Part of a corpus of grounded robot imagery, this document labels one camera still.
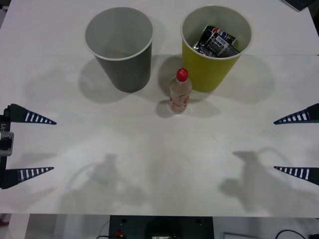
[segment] black device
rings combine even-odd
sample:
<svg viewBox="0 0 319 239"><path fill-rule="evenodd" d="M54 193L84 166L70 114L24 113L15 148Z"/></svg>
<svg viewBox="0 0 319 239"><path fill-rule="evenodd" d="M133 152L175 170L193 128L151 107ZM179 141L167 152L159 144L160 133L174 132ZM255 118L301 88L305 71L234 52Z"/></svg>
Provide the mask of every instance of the black device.
<svg viewBox="0 0 319 239"><path fill-rule="evenodd" d="M308 107L305 110L293 113L274 122L274 124L287 123L318 123L319 104Z"/></svg>
<svg viewBox="0 0 319 239"><path fill-rule="evenodd" d="M7 157L11 156L13 149L14 134L10 132L12 122L56 124L53 120L16 104L11 104L4 110L3 115L0 115L0 188L2 189L13 187L53 169L53 167L6 169Z"/></svg>
<svg viewBox="0 0 319 239"><path fill-rule="evenodd" d="M274 166L275 169L288 175L319 185L319 168L290 168Z"/></svg>
<svg viewBox="0 0 319 239"><path fill-rule="evenodd" d="M282 0L284 3L295 9L296 11L302 11L306 7L310 6L316 0Z"/></svg>
<svg viewBox="0 0 319 239"><path fill-rule="evenodd" d="M111 216L109 232L126 239L214 239L212 217Z"/></svg>

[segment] table surface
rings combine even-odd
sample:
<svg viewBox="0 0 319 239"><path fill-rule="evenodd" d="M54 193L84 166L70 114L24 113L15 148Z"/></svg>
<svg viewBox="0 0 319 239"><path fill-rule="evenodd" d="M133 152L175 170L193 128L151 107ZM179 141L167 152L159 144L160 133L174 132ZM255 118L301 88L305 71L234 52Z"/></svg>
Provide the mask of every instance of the table surface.
<svg viewBox="0 0 319 239"><path fill-rule="evenodd" d="M319 57L309 54L318 36L308 10L276 0L210 1L247 14L254 43L213 93L192 92L186 112L172 115L179 24L195 5L135 2L157 33L150 82L126 94L83 42L94 12L125 2L12 1L0 31L0 108L20 104L57 125L12 124L7 167L55 169L0 191L0 212L318 217L318 187L273 169L319 164L317 125L273 125L317 103ZM307 44L291 24L308 33ZM284 28L291 30L275 34Z"/></svg>

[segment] blue and white stripes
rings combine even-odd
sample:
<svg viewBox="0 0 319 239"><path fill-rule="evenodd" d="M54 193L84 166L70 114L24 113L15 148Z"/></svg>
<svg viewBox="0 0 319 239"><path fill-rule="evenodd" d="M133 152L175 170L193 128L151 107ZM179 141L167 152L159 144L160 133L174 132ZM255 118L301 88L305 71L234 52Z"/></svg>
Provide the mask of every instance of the blue and white stripes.
<svg viewBox="0 0 319 239"><path fill-rule="evenodd" d="M311 119L309 113L306 110L296 112L294 114L283 117L274 122L274 124L284 124L284 123L310 123Z"/></svg>
<svg viewBox="0 0 319 239"><path fill-rule="evenodd" d="M53 167L47 167L47 168L22 168L17 169L18 172L18 181L19 183L24 182L28 179L34 178L36 176L39 176L43 173L46 173L50 170L54 169Z"/></svg>

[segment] cable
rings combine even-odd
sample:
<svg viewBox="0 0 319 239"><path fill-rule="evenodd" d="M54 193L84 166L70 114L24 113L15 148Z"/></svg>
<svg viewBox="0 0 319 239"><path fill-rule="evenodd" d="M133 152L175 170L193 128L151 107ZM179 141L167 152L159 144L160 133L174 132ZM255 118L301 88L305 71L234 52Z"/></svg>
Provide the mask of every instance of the cable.
<svg viewBox="0 0 319 239"><path fill-rule="evenodd" d="M109 237L109 236L98 236L96 239L98 238L112 238L112 237Z"/></svg>
<svg viewBox="0 0 319 239"><path fill-rule="evenodd" d="M293 230L282 230L282 231L278 232L278 234L276 235L276 239L278 239L279 235L280 235L281 233L284 233L284 232L293 232L293 233L296 233L296 234L298 234L299 236L301 236L303 239L306 239L303 235L301 235L300 233L298 233L298 232L296 232L296 231L293 231Z"/></svg>

